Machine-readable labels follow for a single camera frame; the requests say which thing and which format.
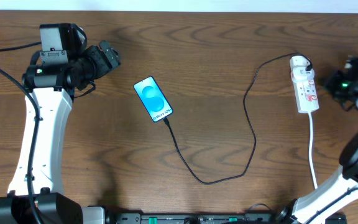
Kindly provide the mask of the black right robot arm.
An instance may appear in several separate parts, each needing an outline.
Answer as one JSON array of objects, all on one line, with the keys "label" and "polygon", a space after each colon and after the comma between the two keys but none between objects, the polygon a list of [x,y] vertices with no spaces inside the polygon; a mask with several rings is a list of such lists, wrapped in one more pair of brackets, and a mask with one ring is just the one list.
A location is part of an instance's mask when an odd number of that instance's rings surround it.
[{"label": "black right robot arm", "polygon": [[[347,111],[358,110],[358,57],[351,57],[344,71],[336,71],[324,83],[340,105],[350,101]],[[358,199],[358,132],[339,157],[334,174],[312,193],[292,201],[272,218],[273,223],[325,223],[337,211]]]}]

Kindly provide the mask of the blue Galaxy smartphone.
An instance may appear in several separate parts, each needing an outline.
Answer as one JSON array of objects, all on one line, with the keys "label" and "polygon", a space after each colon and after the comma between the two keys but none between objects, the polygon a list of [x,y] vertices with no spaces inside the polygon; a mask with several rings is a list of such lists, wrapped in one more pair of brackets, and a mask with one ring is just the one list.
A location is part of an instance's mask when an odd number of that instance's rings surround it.
[{"label": "blue Galaxy smartphone", "polygon": [[134,90],[153,122],[173,114],[173,108],[153,76],[134,84]]}]

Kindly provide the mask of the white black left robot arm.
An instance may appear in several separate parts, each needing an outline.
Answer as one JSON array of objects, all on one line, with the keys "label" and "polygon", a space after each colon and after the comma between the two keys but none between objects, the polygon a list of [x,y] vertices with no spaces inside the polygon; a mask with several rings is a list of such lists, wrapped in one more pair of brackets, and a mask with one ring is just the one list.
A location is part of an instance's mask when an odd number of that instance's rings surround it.
[{"label": "white black left robot arm", "polygon": [[42,24],[36,51],[17,86],[24,92],[25,130],[16,171],[0,197],[0,223],[110,223],[100,206],[67,198],[62,152],[68,116],[76,98],[95,90],[95,80],[120,66],[103,40],[88,45],[76,24]]}]

